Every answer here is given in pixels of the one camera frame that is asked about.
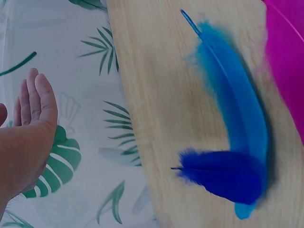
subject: green stripe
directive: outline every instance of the green stripe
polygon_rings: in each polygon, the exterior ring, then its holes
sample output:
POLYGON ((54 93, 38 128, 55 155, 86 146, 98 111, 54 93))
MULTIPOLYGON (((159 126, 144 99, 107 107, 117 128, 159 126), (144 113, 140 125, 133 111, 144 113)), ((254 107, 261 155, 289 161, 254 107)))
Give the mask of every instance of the green stripe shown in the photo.
POLYGON ((36 186, 40 189, 40 197, 48 195, 48 188, 40 179, 37 180, 36 186))

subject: magenta object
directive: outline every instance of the magenta object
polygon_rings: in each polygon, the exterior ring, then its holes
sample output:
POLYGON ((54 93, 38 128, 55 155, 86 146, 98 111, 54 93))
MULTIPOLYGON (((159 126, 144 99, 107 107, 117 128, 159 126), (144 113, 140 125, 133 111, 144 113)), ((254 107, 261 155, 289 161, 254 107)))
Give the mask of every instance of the magenta object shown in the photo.
POLYGON ((265 0, 266 55, 304 144, 304 0, 265 0))

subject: white patterned fabric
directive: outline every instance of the white patterned fabric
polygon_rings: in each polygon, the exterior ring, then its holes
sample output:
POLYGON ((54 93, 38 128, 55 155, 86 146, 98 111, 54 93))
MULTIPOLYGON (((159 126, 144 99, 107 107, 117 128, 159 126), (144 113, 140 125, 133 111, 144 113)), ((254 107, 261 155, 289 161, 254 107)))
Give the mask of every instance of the white patterned fabric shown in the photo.
POLYGON ((0 102, 30 68, 56 92, 46 172, 12 199, 0 227, 157 228, 100 0, 0 0, 0 102))

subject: wooden board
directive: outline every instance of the wooden board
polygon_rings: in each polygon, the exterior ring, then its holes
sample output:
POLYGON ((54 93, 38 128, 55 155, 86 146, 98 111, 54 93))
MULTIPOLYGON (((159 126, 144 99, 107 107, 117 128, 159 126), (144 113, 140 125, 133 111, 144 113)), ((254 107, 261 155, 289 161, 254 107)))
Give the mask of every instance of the wooden board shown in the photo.
POLYGON ((123 86, 139 153, 163 228, 304 227, 303 146, 263 63, 266 8, 259 0, 108 0, 123 86), (253 74, 273 131, 271 185, 250 219, 234 204, 176 179, 178 151, 228 148, 216 104, 185 57, 196 34, 180 14, 225 26, 253 74))

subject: hand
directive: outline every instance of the hand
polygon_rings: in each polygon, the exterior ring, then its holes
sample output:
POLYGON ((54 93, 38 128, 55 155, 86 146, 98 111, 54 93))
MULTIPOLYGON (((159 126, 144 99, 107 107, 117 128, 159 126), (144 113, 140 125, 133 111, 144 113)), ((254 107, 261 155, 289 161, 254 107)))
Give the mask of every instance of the hand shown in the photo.
MULTIPOLYGON (((0 104, 0 126, 6 118, 6 107, 0 104)), ((34 187, 44 172, 56 127, 53 89, 43 74, 31 69, 15 103, 13 127, 0 129, 0 218, 1 207, 34 187)))

